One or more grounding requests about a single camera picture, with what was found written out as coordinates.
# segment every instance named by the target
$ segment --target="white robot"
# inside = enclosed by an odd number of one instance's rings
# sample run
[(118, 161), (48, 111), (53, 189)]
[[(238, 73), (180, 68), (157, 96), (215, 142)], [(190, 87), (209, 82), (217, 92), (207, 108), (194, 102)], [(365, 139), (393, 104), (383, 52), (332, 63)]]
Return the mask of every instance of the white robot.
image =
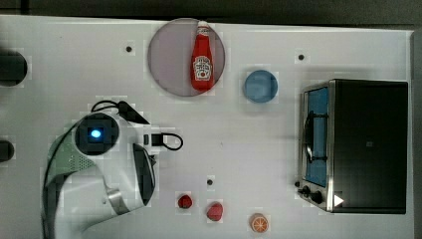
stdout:
[[(99, 104), (110, 106), (96, 109)], [(118, 113), (106, 112), (116, 108)], [(164, 136), (180, 139), (177, 148)], [(151, 126), (126, 102), (102, 101), (50, 149), (43, 188), (46, 239), (82, 239), (91, 226), (146, 206), (155, 156), (182, 138)]]

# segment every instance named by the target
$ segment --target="red ketchup bottle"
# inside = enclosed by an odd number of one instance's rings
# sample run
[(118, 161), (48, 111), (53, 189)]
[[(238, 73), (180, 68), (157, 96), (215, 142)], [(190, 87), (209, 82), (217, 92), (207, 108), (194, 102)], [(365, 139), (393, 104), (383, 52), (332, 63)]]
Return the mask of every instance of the red ketchup bottle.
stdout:
[(206, 92), (214, 86), (214, 65), (209, 32), (210, 27), (207, 22), (200, 21), (190, 64), (190, 82), (192, 87), (199, 92)]

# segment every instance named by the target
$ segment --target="white tabletop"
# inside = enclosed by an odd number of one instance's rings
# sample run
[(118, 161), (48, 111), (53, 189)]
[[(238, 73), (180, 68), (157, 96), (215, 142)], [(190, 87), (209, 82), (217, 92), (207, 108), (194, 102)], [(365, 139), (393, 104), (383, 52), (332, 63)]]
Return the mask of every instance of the white tabletop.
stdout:
[[(294, 188), (303, 87), (333, 78), (410, 82), (411, 32), (211, 24), (226, 49), (222, 78), (204, 96), (179, 98), (147, 67), (149, 40), (163, 24), (0, 16), (0, 46), (30, 64), (21, 85), (0, 88), (0, 135), (16, 147), (14, 159), (0, 164), (2, 239), (41, 238), (49, 146), (103, 99), (126, 100), (153, 124), (176, 127), (185, 145), (159, 156), (148, 207), (92, 227), (86, 238), (413, 238), (410, 154), (405, 215), (325, 213)], [(243, 81), (258, 69), (279, 81), (279, 94), (266, 105), (242, 94)], [(182, 191), (194, 200), (187, 215), (175, 208)], [(207, 222), (213, 200), (223, 200), (222, 223)], [(255, 212), (270, 219), (265, 234), (248, 226)]]

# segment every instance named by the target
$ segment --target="blue bowl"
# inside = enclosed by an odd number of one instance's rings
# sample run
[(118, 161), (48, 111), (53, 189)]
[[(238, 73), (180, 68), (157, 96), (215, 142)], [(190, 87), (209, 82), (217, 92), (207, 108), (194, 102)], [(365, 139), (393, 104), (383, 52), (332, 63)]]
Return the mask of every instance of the blue bowl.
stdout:
[(273, 74), (259, 70), (253, 72), (245, 81), (243, 92), (254, 103), (266, 103), (276, 96), (279, 85)]

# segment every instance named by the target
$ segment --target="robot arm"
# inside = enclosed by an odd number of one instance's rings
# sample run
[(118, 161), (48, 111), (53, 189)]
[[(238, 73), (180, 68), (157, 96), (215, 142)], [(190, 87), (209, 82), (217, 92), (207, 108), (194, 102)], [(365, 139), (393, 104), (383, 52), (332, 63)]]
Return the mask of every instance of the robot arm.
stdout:
[(163, 135), (159, 127), (128, 119), (134, 119), (130, 109), (126, 114), (121, 109), (119, 114), (94, 112), (72, 129), (74, 150), (95, 166), (67, 175), (55, 190), (45, 190), (46, 198), (55, 191), (59, 195), (55, 208), (47, 205), (49, 239), (82, 238), (91, 226), (149, 202), (155, 187), (151, 155), (162, 150)]

